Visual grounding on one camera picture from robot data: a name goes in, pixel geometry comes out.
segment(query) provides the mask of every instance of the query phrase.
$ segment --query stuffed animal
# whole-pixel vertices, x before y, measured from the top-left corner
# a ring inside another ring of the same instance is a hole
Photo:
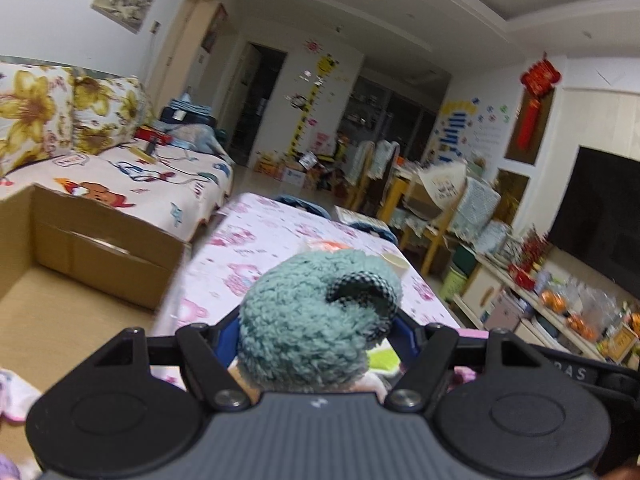
[[[263,391],[386,394],[367,350],[383,340],[401,301],[393,270],[361,251],[298,254],[271,269],[240,306],[232,375],[255,402]]]

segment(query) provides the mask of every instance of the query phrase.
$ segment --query television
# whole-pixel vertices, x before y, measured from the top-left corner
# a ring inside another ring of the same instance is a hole
[[[640,298],[640,162],[581,146],[548,238]]]

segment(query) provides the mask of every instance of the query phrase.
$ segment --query cardboard box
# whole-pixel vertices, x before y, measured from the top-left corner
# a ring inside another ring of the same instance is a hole
[[[0,367],[45,391],[123,328],[151,328],[186,250],[142,220],[40,186],[0,201]],[[23,427],[2,424],[0,450],[30,457]]]
[[[292,186],[302,187],[305,184],[306,173],[302,171],[292,170],[291,168],[285,168],[282,172],[282,181]]]

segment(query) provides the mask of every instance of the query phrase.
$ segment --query bed sheet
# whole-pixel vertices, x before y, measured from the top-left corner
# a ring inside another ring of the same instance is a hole
[[[158,146],[157,162],[149,164],[129,150],[145,145],[138,140],[100,155],[72,153],[19,168],[0,179],[0,200],[40,184],[106,203],[189,241],[223,205],[231,167],[216,156],[173,146]]]

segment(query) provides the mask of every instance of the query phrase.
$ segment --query doorway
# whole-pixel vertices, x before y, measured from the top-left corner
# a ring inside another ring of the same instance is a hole
[[[240,113],[233,131],[229,132],[230,141],[226,149],[236,164],[241,166],[246,166],[249,161],[262,116],[287,57],[286,52],[265,46],[250,44],[250,47],[255,50],[254,55],[256,52],[260,55],[260,61],[252,80],[250,73],[241,68],[238,71],[238,81],[232,82],[232,86],[236,86],[238,90],[235,93],[239,98],[244,96],[244,100],[238,98],[236,101]]]

